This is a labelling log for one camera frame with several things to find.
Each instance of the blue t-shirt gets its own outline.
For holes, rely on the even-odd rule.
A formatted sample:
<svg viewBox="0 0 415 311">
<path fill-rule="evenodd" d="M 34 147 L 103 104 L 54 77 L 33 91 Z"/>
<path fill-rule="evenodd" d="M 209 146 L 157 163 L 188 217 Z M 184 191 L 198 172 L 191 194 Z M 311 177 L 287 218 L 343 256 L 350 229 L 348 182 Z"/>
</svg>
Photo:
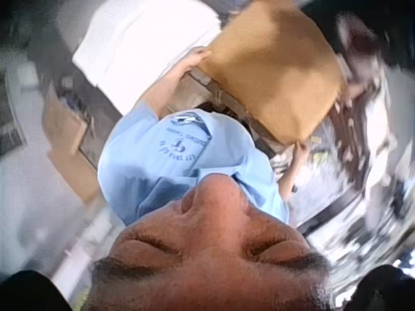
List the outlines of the blue t-shirt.
<svg viewBox="0 0 415 311">
<path fill-rule="evenodd" d="M 102 193 L 126 225 L 212 173 L 231 176 L 253 205 L 288 222 L 268 158 L 226 115 L 193 109 L 159 121 L 141 103 L 117 123 L 98 165 Z"/>
</svg>

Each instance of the person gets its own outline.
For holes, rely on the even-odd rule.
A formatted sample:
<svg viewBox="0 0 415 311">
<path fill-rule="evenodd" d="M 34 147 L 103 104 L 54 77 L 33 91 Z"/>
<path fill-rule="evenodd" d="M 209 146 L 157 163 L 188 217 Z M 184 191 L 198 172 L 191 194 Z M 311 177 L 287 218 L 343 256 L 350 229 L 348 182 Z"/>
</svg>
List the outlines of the person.
<svg viewBox="0 0 415 311">
<path fill-rule="evenodd" d="M 287 202 L 309 149 L 297 143 L 293 161 L 279 185 L 267 156 L 235 119 L 201 109 L 161 120 L 180 79 L 209 56 L 195 48 L 151 86 L 115 126 L 98 165 L 102 193 L 130 225 L 197 186 L 212 173 L 234 179 L 258 209 L 289 222 Z"/>
<path fill-rule="evenodd" d="M 93 272 L 84 310 L 329 310 L 329 264 L 283 201 L 307 159 L 297 144 L 279 182 L 236 120 L 199 109 L 160 115 L 195 49 L 119 121 L 98 167 L 128 226 Z"/>
</svg>

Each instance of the eyebrow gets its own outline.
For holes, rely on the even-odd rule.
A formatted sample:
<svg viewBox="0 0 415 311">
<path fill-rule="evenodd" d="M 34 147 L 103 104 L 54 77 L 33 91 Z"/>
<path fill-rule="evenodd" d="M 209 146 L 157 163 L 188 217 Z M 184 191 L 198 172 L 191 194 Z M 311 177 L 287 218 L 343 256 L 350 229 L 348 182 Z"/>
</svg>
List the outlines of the eyebrow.
<svg viewBox="0 0 415 311">
<path fill-rule="evenodd" d="M 294 272 L 317 271 L 327 273 L 331 271 L 330 262 L 319 253 L 309 253 L 288 261 L 270 263 Z"/>
<path fill-rule="evenodd" d="M 105 281 L 107 279 L 129 279 L 131 281 L 142 281 L 163 272 L 163 269 L 135 266 L 129 267 L 111 257 L 100 259 L 94 263 L 92 280 Z"/>
</svg>

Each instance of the floor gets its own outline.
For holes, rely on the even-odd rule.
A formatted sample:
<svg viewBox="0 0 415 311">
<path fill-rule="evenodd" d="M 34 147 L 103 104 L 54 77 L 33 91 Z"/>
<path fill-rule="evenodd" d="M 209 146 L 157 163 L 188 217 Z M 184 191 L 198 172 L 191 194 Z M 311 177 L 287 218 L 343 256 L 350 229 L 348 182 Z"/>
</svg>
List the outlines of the floor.
<svg viewBox="0 0 415 311">
<path fill-rule="evenodd" d="M 0 50 L 7 70 L 9 101 L 26 145 L 0 161 L 0 272 L 34 268 L 49 274 L 83 225 L 84 207 L 48 160 L 42 129 L 41 93 L 21 90 L 17 69 L 23 52 Z"/>
</svg>

